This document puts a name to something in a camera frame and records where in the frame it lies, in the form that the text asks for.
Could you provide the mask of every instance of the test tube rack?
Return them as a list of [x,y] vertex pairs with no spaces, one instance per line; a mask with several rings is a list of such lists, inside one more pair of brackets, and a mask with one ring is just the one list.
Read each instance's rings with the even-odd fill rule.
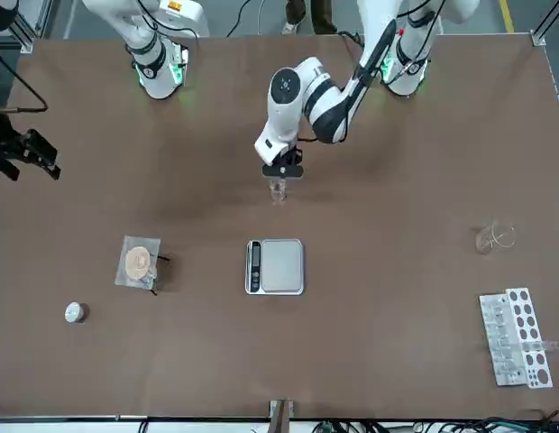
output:
[[482,295],[480,307],[496,384],[552,388],[544,347],[538,347],[542,337],[528,289]]

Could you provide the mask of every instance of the digital scale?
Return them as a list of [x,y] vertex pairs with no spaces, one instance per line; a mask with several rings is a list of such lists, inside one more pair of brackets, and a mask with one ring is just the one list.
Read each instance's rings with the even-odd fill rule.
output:
[[245,291],[249,295],[301,295],[304,291],[304,245],[298,239],[250,241]]

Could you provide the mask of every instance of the brown table surface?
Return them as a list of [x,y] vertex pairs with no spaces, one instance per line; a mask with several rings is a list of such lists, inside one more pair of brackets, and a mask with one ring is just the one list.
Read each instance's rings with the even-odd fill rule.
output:
[[[272,73],[306,56],[338,84],[338,37],[201,40],[189,87],[154,101],[119,41],[41,41],[19,71],[50,103],[12,116],[61,179],[0,174],[0,415],[524,418],[554,388],[494,381],[478,296],[529,287],[559,339],[559,106],[527,35],[445,36],[419,93],[368,92],[347,143],[304,146],[274,207],[253,142]],[[22,86],[13,104],[33,104]],[[307,126],[302,135],[309,134]],[[474,229],[518,230],[480,256]],[[124,235],[171,256],[158,297],[114,285]],[[300,297],[244,291],[250,239],[306,248]],[[85,302],[84,325],[64,309]]]

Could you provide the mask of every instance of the person's shoe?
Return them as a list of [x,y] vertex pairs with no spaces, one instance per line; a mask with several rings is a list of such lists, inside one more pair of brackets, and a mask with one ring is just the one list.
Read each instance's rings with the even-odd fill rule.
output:
[[298,27],[300,24],[301,21],[295,24],[285,23],[283,29],[281,29],[281,34],[296,34],[298,32]]

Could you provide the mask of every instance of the white robotic arm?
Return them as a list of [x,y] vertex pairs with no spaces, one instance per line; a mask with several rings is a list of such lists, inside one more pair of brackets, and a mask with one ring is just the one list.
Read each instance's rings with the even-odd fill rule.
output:
[[[436,20],[432,22],[430,16],[434,18],[446,1],[450,3],[455,21],[467,19],[479,3],[479,0],[412,0],[411,4],[417,4],[410,5],[410,10],[420,7],[410,14],[409,18],[415,17],[416,14],[426,14],[426,21],[423,25],[414,27],[412,32],[408,32],[407,29],[407,46],[415,52],[414,55],[417,54],[417,59],[405,56],[406,59],[402,60],[406,63],[397,62],[398,71],[401,72],[408,61],[427,61],[429,45],[433,38],[428,38],[424,44],[426,50],[420,50],[418,53],[424,40],[424,37],[421,37],[422,27],[426,36],[426,30],[429,29],[426,24],[434,26],[436,23]],[[399,46],[400,38],[396,34],[396,16],[401,0],[357,2],[364,30],[364,49],[345,88],[340,90],[334,84],[315,57],[304,60],[294,69],[280,69],[272,77],[268,92],[268,122],[255,143],[257,153],[267,165],[262,169],[264,176],[287,178],[300,177],[303,174],[303,170],[298,167],[302,153],[296,147],[302,115],[311,124],[319,142],[329,144],[343,141],[358,106],[380,72],[384,58],[387,60],[393,52],[392,59],[398,59],[396,49],[401,49],[404,45]]]
[[[209,36],[203,8],[191,0],[83,0],[83,3],[121,35],[133,55],[141,85],[155,99],[168,97],[182,84],[187,66],[187,50],[163,33],[190,36],[195,32],[197,36]],[[157,22],[164,27],[151,28]]]
[[355,112],[375,79],[396,33],[396,14],[401,0],[358,0],[365,32],[364,50],[345,88],[339,89],[321,62],[304,60],[294,69],[280,69],[268,92],[269,119],[255,143],[269,166],[286,163],[282,157],[295,149],[302,112],[317,139],[338,143],[344,139]]

